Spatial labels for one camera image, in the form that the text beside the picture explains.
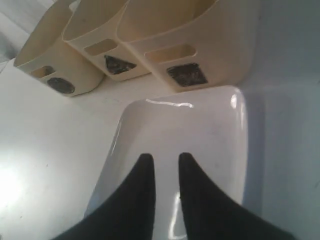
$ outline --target plastic container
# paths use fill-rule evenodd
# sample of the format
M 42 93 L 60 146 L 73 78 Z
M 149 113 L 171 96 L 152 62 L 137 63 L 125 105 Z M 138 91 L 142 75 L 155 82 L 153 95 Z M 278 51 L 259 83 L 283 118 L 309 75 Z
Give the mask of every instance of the plastic container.
M 176 91 L 232 85 L 248 72 L 259 0 L 132 0 L 118 38 Z
M 126 4 L 127 0 L 82 0 L 63 33 L 64 41 L 116 81 L 150 72 L 116 37 Z
M 104 73 L 62 40 L 74 0 L 58 0 L 42 17 L 14 66 L 66 96 L 94 89 Z

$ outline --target white tray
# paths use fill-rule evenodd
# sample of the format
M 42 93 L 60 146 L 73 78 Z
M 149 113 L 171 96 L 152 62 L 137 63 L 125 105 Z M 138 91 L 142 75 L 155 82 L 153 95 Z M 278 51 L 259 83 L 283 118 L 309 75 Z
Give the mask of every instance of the white tray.
M 153 239 L 183 239 L 178 157 L 191 153 L 208 176 L 242 204 L 248 158 L 246 104 L 232 86 L 139 100 L 124 111 L 86 214 L 121 184 L 142 153 L 154 158 Z

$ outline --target black circle sticker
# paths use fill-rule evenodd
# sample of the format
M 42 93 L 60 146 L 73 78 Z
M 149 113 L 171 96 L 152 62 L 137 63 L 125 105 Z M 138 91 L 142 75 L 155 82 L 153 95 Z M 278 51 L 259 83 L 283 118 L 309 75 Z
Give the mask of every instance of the black circle sticker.
M 50 78 L 47 83 L 51 88 L 62 94 L 72 94 L 75 91 L 75 86 L 72 83 L 60 77 Z

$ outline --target white floor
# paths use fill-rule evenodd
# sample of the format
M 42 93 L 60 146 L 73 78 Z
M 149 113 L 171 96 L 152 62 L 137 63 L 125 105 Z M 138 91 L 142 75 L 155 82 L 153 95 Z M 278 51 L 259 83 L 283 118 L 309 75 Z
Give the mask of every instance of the white floor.
M 319 22 L 317 0 L 263 1 L 255 62 L 240 85 L 263 102 L 261 214 L 304 240 L 320 239 Z M 123 109 L 172 93 L 146 75 L 66 98 L 10 62 L 0 74 L 2 238 L 47 240 L 77 223 Z

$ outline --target black sticker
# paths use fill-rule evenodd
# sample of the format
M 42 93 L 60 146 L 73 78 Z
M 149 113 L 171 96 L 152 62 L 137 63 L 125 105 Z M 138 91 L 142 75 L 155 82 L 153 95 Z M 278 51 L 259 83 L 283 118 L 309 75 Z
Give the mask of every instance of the black sticker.
M 205 75 L 199 67 L 199 64 L 197 63 L 172 66 L 166 71 L 181 87 L 208 83 Z
M 60 77 L 52 77 L 47 83 L 51 88 L 62 94 L 72 94 L 75 91 L 75 86 L 72 83 Z
M 105 66 L 109 73 L 113 75 L 122 74 L 134 69 L 137 65 L 128 61 L 121 60 L 113 56 L 104 56 Z

